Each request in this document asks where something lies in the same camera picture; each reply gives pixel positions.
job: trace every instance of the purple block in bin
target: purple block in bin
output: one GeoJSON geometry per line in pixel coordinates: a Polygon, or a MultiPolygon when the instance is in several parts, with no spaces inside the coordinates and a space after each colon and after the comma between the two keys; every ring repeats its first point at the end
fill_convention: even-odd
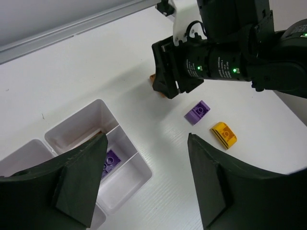
{"type": "Polygon", "coordinates": [[[106,161],[104,164],[104,170],[102,172],[102,178],[109,174],[119,163],[121,162],[120,158],[110,149],[106,154],[106,161]]]}
{"type": "Polygon", "coordinates": [[[184,117],[192,124],[195,125],[203,116],[210,110],[205,102],[200,101],[193,109],[191,109],[184,117]]]}

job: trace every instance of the divided storage bin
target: divided storage bin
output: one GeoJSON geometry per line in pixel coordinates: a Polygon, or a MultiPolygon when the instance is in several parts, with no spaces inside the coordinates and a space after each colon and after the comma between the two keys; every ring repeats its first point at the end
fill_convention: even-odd
{"type": "Polygon", "coordinates": [[[108,156],[90,228],[96,230],[152,177],[145,160],[102,100],[92,102],[47,131],[44,143],[31,140],[0,161],[0,176],[10,176],[48,161],[100,132],[107,136],[108,156]]]}

